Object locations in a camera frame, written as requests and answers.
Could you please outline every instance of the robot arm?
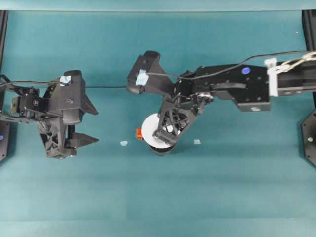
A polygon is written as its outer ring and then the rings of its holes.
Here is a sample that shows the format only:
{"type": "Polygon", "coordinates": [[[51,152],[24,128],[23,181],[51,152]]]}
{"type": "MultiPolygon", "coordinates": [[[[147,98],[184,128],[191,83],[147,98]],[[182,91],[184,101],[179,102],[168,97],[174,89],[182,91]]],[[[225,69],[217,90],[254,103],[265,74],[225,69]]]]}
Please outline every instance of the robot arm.
{"type": "MultiPolygon", "coordinates": [[[[316,91],[314,56],[311,55],[309,60],[278,64],[279,70],[274,74],[277,74],[278,96],[316,91]]],[[[242,112],[269,111],[271,108],[273,76],[267,73],[265,67],[244,64],[199,67],[194,72],[186,71],[176,76],[177,82],[173,83],[159,65],[159,59],[159,53],[147,51],[139,56],[127,77],[128,91],[134,94],[147,92],[163,96],[159,112],[149,116],[141,128],[144,140],[155,152],[169,152],[196,117],[203,113],[205,106],[212,103],[216,97],[232,100],[242,112]],[[147,80],[139,80],[140,72],[142,79],[145,77],[147,80]]],[[[311,136],[310,132],[316,134],[316,130],[307,128],[307,123],[303,124],[304,136],[307,136],[306,131],[309,131],[308,136],[311,136]]],[[[314,156],[307,154],[310,153],[306,151],[307,147],[311,149],[310,146],[311,142],[305,144],[306,157],[316,165],[316,143],[313,144],[314,156]]]]}
{"type": "Polygon", "coordinates": [[[82,122],[85,113],[98,114],[85,93],[81,71],[68,71],[53,80],[43,97],[40,97],[40,89],[15,86],[7,77],[2,77],[5,83],[0,87],[0,120],[36,122],[48,157],[74,156],[76,148],[98,141],[75,132],[75,125],[82,122]],[[9,115],[2,109],[6,91],[18,95],[12,100],[9,115]]]}

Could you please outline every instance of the white cable tie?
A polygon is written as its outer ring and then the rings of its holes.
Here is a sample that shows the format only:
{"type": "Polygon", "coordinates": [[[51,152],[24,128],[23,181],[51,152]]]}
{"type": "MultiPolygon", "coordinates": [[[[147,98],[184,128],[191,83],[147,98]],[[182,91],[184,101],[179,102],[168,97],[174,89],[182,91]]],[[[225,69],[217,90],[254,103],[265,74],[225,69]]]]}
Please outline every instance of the white cable tie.
{"type": "Polygon", "coordinates": [[[277,86],[277,75],[278,71],[281,70],[281,68],[277,67],[277,59],[271,58],[265,60],[265,65],[267,66],[267,74],[269,76],[269,95],[270,96],[278,96],[278,86],[277,86]]]}

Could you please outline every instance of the black plastic part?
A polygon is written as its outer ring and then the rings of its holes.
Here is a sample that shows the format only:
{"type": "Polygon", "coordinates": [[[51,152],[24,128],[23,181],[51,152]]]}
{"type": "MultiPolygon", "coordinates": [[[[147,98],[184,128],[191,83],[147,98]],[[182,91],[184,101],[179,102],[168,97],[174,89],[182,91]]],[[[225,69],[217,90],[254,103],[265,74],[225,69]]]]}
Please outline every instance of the black plastic part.
{"type": "Polygon", "coordinates": [[[163,149],[152,147],[151,145],[148,145],[148,146],[149,146],[150,150],[152,150],[156,155],[164,156],[164,155],[168,154],[169,152],[171,152],[176,145],[173,145],[173,146],[168,147],[168,148],[163,148],[163,149]]]}
{"type": "Polygon", "coordinates": [[[2,66],[2,58],[3,58],[3,51],[4,51],[4,41],[5,41],[5,34],[6,34],[6,26],[8,23],[8,11],[0,11],[0,71],[2,66]]]}
{"type": "Polygon", "coordinates": [[[305,157],[316,166],[316,109],[301,125],[305,157]]]}
{"type": "Polygon", "coordinates": [[[302,11],[302,22],[306,48],[308,51],[316,50],[316,10],[302,11]]]}
{"type": "Polygon", "coordinates": [[[11,123],[0,121],[0,162],[8,155],[11,123]]]}
{"type": "MultiPolygon", "coordinates": [[[[316,10],[303,10],[302,23],[304,29],[306,49],[316,50],[316,10]]],[[[316,93],[313,92],[316,108],[316,93]]],[[[301,124],[305,158],[316,166],[316,110],[301,124]]]]}

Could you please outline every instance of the white tape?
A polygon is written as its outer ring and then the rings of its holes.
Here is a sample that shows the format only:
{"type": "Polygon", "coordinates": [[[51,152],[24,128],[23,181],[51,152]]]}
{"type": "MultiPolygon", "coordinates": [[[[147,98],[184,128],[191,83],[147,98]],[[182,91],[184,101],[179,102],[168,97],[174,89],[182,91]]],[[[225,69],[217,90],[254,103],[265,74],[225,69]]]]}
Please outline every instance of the white tape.
{"type": "Polygon", "coordinates": [[[199,139],[194,139],[193,144],[194,145],[201,145],[201,141],[199,139]]]}
{"type": "Polygon", "coordinates": [[[140,69],[137,76],[136,85],[146,85],[148,77],[149,76],[146,74],[146,70],[140,69]]]}
{"type": "Polygon", "coordinates": [[[268,68],[267,74],[269,76],[269,95],[278,96],[277,71],[272,70],[272,68],[275,68],[277,66],[277,59],[266,59],[265,65],[268,68]]]}
{"type": "Polygon", "coordinates": [[[61,76],[59,81],[62,83],[68,84],[71,81],[71,76],[61,76]]]}
{"type": "Polygon", "coordinates": [[[128,141],[121,141],[121,142],[120,142],[120,145],[121,145],[121,146],[124,146],[124,147],[126,147],[127,144],[128,144],[128,141]]]}

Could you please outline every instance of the black metal frame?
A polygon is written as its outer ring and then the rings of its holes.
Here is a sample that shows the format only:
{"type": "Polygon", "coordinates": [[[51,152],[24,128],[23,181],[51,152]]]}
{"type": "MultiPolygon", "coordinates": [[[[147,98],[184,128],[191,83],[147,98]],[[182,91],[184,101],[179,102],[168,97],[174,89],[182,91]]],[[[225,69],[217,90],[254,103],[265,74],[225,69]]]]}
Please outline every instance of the black metal frame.
{"type": "MultiPolygon", "coordinates": [[[[4,51],[4,42],[6,35],[6,27],[8,22],[8,11],[0,11],[0,72],[2,67],[3,51],[4,51]]],[[[0,162],[6,158],[8,155],[8,145],[10,137],[11,123],[6,121],[0,121],[0,162]]]]}

